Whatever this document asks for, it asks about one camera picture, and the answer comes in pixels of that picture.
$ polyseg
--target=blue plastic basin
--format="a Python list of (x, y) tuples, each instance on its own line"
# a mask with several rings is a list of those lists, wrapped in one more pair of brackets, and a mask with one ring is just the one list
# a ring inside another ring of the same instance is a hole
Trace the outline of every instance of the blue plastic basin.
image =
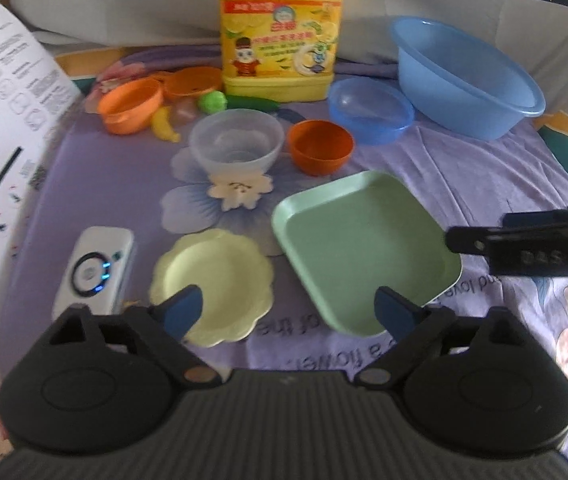
[(546, 102), (526, 71), (495, 47), (458, 28), (403, 16), (391, 25), (399, 81), (413, 105), (445, 128), (493, 140)]
[(328, 92), (331, 121), (346, 128), (358, 144), (393, 142), (413, 123), (413, 105), (389, 83), (349, 77)]

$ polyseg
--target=yellow flower-shaped plate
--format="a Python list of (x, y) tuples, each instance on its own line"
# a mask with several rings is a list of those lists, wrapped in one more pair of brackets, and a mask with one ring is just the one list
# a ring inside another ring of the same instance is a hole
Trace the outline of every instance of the yellow flower-shaped plate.
[(223, 229), (186, 235), (160, 257), (149, 291), (160, 304), (187, 285), (202, 290), (202, 316), (186, 338), (197, 346), (239, 341), (272, 307), (273, 268), (257, 244)]

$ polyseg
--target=white flower pattern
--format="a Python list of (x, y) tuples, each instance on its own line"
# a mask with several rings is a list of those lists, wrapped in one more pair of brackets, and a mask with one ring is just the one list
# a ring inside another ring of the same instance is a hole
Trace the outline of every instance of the white flower pattern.
[(260, 196), (273, 191), (270, 176), (260, 173), (216, 174), (209, 175), (208, 178), (213, 185), (208, 188), (206, 194), (211, 198), (220, 198), (224, 212), (242, 206), (247, 209), (255, 209)]

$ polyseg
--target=orange plastic cup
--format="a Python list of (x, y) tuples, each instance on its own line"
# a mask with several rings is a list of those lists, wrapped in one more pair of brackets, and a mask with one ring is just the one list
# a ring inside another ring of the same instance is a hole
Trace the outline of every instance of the orange plastic cup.
[(222, 89), (222, 71), (214, 66), (183, 68), (164, 78), (164, 95), (171, 101), (200, 97)]
[(151, 78), (130, 81), (111, 90), (97, 105), (106, 129), (117, 135), (140, 132), (164, 103), (162, 84)]
[(339, 170), (355, 148), (355, 141), (343, 127), (331, 121), (302, 121), (288, 131), (293, 162), (304, 173), (323, 176)]

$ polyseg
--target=green plastic square plate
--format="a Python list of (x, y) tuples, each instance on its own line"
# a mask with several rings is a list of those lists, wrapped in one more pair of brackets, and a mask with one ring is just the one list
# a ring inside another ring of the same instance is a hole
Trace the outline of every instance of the green plastic square plate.
[(272, 225), (322, 318), (338, 332), (384, 332), (373, 306), (379, 286), (424, 305), (462, 272), (433, 217), (399, 180), (377, 171), (288, 197)]

